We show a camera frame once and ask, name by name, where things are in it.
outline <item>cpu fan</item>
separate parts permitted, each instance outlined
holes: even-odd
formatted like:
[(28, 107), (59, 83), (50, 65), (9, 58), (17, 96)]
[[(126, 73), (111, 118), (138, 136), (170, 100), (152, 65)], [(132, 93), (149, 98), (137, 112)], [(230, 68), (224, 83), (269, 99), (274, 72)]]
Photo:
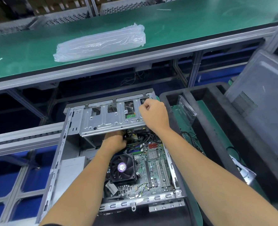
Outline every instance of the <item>cpu fan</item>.
[(131, 154), (114, 156), (110, 163), (111, 183), (126, 182), (136, 180), (134, 158)]

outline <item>clear plastic wrap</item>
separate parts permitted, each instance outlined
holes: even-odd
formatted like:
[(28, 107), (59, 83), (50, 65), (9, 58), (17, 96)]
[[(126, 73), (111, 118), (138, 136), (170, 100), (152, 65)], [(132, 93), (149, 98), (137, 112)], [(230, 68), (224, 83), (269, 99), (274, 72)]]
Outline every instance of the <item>clear plastic wrap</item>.
[(197, 116), (197, 113), (193, 110), (193, 108), (189, 105), (189, 103), (182, 95), (179, 95), (177, 105), (179, 106), (180, 112), (187, 117), (187, 119), (190, 122), (190, 125), (192, 125)]
[(54, 60), (67, 62), (137, 48), (145, 44), (144, 26), (83, 36), (58, 44)]

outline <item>motherboard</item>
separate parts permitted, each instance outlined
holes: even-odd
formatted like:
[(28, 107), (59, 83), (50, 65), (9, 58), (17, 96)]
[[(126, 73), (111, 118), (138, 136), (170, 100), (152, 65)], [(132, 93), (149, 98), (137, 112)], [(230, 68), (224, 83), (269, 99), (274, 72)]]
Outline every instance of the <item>motherboard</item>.
[(131, 152), (128, 155), (131, 155), (130, 157), (134, 161), (135, 180), (132, 179), (121, 183), (115, 182), (110, 165), (105, 180), (105, 198), (133, 199), (175, 191), (171, 182), (170, 169), (162, 143), (149, 141), (141, 146), (140, 150)]

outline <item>forearm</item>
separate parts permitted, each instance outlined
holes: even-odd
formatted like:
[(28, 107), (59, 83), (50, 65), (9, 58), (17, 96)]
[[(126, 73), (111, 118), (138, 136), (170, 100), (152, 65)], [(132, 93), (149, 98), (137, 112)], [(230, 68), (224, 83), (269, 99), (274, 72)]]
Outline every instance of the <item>forearm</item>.
[(278, 225), (278, 211), (177, 133), (157, 133), (213, 225)]
[(47, 223), (63, 226), (92, 225), (101, 204), (111, 157), (110, 151), (101, 147), (93, 160), (50, 209), (40, 225)]

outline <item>green esd mat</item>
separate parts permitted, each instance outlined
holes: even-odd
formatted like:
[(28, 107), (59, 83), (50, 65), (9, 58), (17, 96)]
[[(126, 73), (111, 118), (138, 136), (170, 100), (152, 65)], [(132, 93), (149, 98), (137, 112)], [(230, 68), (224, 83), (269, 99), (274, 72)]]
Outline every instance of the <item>green esd mat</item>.
[(139, 50), (273, 23), (277, 13), (278, 0), (178, 0), (0, 36), (0, 78), (77, 63), (55, 62), (56, 46), (134, 23), (145, 27), (146, 44), (133, 49)]

